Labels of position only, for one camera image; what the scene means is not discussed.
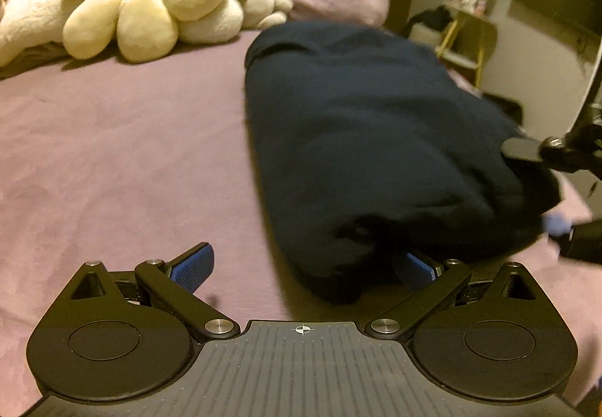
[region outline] gold chair leg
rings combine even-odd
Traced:
[[[443,43],[439,46],[437,50],[437,58],[440,59],[444,52],[449,49],[456,37],[458,36],[458,30],[460,26],[460,19],[457,17],[450,25],[449,30],[447,31],[445,38],[443,39]]]
[[[478,89],[481,88],[481,81],[483,80],[483,67],[485,65],[485,34],[486,31],[481,23],[479,29],[479,55],[477,57],[477,72],[474,79],[474,85]]]

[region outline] black bag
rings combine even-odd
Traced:
[[[410,21],[401,30],[401,36],[409,38],[413,26],[417,23],[422,23],[432,30],[442,32],[452,21],[452,14],[446,7],[439,6],[436,9],[428,9],[410,18]]]

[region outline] blue gripper pad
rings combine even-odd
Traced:
[[[194,293],[213,273],[213,248],[207,244],[172,267],[169,278]]]
[[[416,292],[437,279],[437,271],[412,253],[393,255],[393,270],[399,281]]]
[[[565,219],[560,214],[547,214],[541,219],[544,232],[555,237],[562,237],[563,235],[570,234],[573,225],[570,220]]]

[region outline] crosshair marking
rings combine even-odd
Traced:
[[[298,332],[301,335],[306,335],[306,333],[308,333],[310,330],[315,330],[315,329],[311,329],[311,327],[308,326],[299,326],[296,327],[295,329],[293,329],[295,332]]]

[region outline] ribbed gray plate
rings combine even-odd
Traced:
[[[209,342],[170,387],[121,404],[83,406],[50,397],[44,417],[474,417],[577,414],[558,398],[523,406],[464,400],[431,383],[403,346],[353,323],[253,322]]]

